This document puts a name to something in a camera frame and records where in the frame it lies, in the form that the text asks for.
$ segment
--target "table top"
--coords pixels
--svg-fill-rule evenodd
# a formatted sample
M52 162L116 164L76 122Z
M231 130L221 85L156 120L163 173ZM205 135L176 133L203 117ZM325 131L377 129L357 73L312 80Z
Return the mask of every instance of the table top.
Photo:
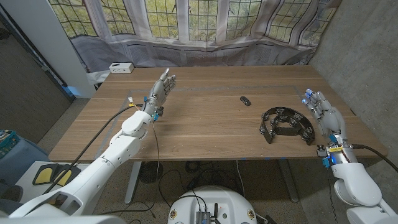
M127 97L142 103L164 68L135 68L129 74L110 74L88 102L49 157L72 161L107 120L127 107ZM322 91L346 121L348 142L365 144L387 154L387 149L350 110L326 81L309 65L260 67L171 68L177 85L167 97L164 115L155 122L160 160L233 160L316 158L316 145L326 144L315 120L302 104L307 88ZM245 106L246 96L252 103ZM300 136L276 136L268 144L259 132L261 114L283 106L304 114L316 131L311 146ZM92 161L130 117L135 108L121 114L98 136L80 161ZM364 149L358 157L374 156ZM141 143L136 161L156 161L157 147L152 127Z

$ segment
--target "window pane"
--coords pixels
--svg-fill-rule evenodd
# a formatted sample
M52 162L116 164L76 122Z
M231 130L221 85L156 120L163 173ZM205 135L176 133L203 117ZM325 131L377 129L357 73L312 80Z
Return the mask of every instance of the window pane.
M189 0L189 39L216 40L218 0Z
M333 17L336 9L326 9L327 1L320 1L318 3L318 8L323 9L320 14L317 15L317 18L309 25L307 30L301 36L300 44L309 45L309 46L317 46L322 36L323 31L326 26L330 22L330 19Z
M260 0L230 1L226 40L250 35L251 27L259 14L260 6Z
M135 34L123 0L101 0L101 5L113 35Z
M178 39L175 0L145 0L145 4L152 36Z
M49 3L69 38L97 36L82 0L50 0Z
M268 37L283 42L290 41L292 29L299 22L311 1L288 0L284 1L271 24Z

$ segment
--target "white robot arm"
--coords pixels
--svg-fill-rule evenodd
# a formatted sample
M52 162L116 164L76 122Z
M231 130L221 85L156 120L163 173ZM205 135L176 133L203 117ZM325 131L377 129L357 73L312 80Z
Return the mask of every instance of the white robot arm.
M175 75L167 77L168 71L166 69L155 82L141 111L136 111L123 122L122 130L112 138L99 158L69 184L23 204L9 218L91 215L95 205L90 205L90 202L100 196L112 173L138 152L147 132L145 127L153 122L157 110L174 88ZM51 201L62 203L53 206L49 204Z
M328 146L318 146L318 155L323 156L328 167L331 159L335 192L343 202L359 206L347 210L350 223L388 223L392 218L398 222L397 214L382 199L380 188L366 172L354 155L353 147L346 143L345 121L341 113L331 106L319 91L308 89L303 103L312 112L322 134L330 138Z

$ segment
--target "sheer curtain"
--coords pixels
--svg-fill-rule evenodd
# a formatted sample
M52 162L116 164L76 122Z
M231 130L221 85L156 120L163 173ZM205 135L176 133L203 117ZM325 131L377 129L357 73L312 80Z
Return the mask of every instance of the sheer curtain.
M49 0L87 73L306 64L340 0Z

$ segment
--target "robot finger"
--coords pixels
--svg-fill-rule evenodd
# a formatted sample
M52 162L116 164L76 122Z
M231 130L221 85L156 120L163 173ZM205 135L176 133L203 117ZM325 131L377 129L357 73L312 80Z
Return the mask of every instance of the robot finger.
M169 68L166 68L166 70L164 71L164 73L160 76L160 80L164 81L166 80L167 76L169 75Z

